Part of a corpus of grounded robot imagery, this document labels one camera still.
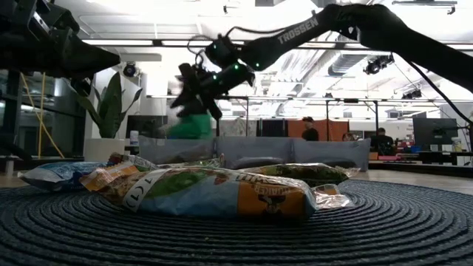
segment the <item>computer monitor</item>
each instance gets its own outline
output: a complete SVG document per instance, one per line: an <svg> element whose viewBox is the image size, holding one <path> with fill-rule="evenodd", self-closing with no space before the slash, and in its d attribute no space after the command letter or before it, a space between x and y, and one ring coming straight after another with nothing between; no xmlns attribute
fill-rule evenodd
<svg viewBox="0 0 473 266"><path fill-rule="evenodd" d="M416 146L449 145L458 137L457 120L454 118L413 118Z"/></svg>
<svg viewBox="0 0 473 266"><path fill-rule="evenodd" d="M129 115L126 123L126 138L130 131L136 130L145 137L159 137L158 129L168 123L165 115Z"/></svg>

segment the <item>round woven rug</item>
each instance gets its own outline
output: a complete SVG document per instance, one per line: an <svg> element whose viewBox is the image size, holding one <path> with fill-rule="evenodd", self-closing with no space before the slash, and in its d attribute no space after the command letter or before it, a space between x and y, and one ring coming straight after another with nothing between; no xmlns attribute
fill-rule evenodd
<svg viewBox="0 0 473 266"><path fill-rule="evenodd" d="M299 225L133 214L88 192L0 189L0 265L473 265L473 196L346 181Z"/></svg>

